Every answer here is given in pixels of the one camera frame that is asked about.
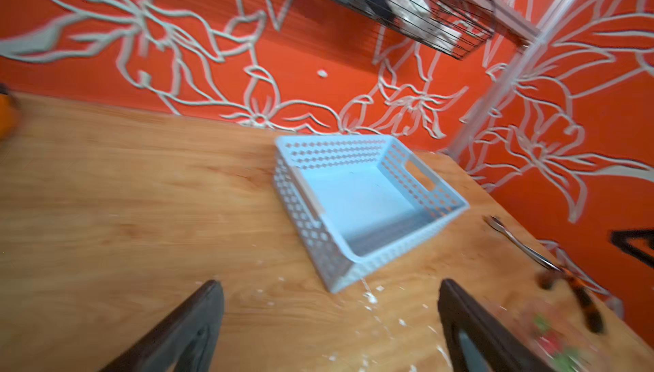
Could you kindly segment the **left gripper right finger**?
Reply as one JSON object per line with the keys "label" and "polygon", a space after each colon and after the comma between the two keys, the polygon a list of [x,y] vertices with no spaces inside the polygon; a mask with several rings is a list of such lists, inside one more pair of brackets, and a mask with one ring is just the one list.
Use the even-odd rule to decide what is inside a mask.
{"label": "left gripper right finger", "polygon": [[552,370],[451,278],[441,282],[438,309],[453,370]]}

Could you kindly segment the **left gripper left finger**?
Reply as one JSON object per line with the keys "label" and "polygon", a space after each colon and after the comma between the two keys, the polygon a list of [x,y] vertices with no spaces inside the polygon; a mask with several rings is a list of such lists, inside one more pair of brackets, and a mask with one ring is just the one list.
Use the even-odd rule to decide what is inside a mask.
{"label": "left gripper left finger", "polygon": [[104,371],[208,371],[225,311],[221,284],[203,283]]}

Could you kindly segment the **clear clamshell container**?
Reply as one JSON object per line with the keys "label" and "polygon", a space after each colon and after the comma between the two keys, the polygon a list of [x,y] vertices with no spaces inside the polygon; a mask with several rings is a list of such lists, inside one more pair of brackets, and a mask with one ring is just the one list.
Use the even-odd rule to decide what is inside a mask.
{"label": "clear clamshell container", "polygon": [[530,352],[555,371],[609,371],[611,362],[555,307],[543,300],[485,308]]}

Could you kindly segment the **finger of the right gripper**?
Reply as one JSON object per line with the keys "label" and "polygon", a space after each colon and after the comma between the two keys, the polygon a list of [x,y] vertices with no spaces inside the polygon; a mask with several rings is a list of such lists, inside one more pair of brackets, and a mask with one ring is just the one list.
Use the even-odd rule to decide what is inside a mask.
{"label": "finger of the right gripper", "polygon": [[623,230],[611,233],[611,243],[643,264],[654,267],[653,260],[653,230]]}

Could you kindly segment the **strawberries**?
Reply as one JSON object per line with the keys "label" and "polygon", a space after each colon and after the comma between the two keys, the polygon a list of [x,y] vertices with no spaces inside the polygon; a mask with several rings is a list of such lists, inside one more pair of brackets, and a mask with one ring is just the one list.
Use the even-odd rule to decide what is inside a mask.
{"label": "strawberries", "polygon": [[537,313],[532,319],[531,336],[536,348],[545,356],[554,370],[582,370],[579,350],[570,345],[565,336],[555,329],[541,313]]}

